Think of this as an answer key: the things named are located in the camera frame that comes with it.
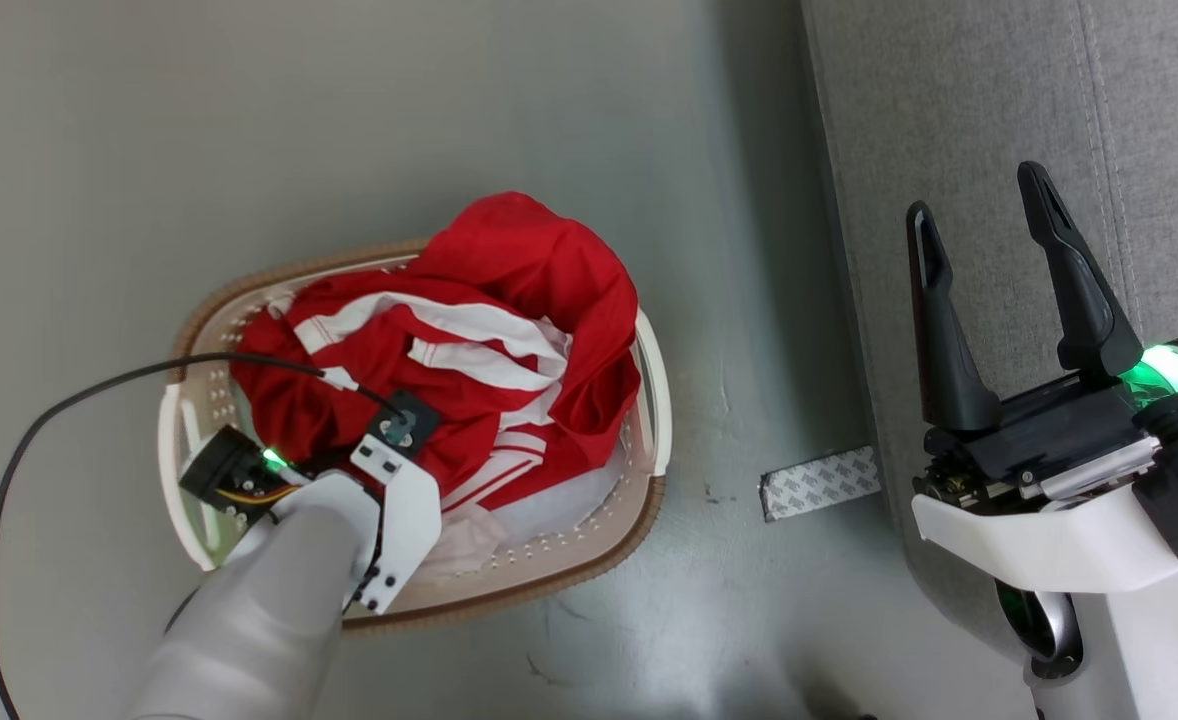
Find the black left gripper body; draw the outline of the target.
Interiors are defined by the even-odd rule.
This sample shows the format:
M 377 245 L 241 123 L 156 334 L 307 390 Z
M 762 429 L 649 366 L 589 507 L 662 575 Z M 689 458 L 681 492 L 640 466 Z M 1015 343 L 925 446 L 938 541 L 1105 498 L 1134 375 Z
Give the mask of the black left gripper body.
M 179 488 L 241 523 L 256 523 L 297 483 L 283 477 L 291 469 L 274 451 L 233 427 L 223 427 L 192 453 L 179 474 Z

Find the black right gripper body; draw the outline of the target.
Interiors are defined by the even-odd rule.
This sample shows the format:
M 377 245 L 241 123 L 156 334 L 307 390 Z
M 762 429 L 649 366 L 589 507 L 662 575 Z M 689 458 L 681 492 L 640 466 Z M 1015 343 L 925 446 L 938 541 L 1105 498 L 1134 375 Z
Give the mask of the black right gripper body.
M 1116 381 L 1066 375 L 1002 402 L 997 428 L 931 429 L 918 495 L 942 503 L 1046 503 L 1101 493 L 1146 471 L 1160 440 L 1136 415 L 1178 395 L 1178 341 L 1147 348 Z

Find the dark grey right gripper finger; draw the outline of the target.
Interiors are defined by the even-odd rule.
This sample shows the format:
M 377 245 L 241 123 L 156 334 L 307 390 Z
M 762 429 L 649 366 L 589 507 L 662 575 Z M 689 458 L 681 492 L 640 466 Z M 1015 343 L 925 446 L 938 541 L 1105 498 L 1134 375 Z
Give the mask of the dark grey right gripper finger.
M 991 430 L 1000 423 L 1001 401 L 969 352 L 951 300 L 953 266 L 926 202 L 906 211 L 906 249 L 924 421 L 953 432 Z
M 1017 170 L 1025 222 L 1043 249 L 1063 337 L 1057 361 L 1068 372 L 1120 377 L 1141 361 L 1143 346 L 1096 255 L 1068 213 L 1047 170 L 1023 161 Z

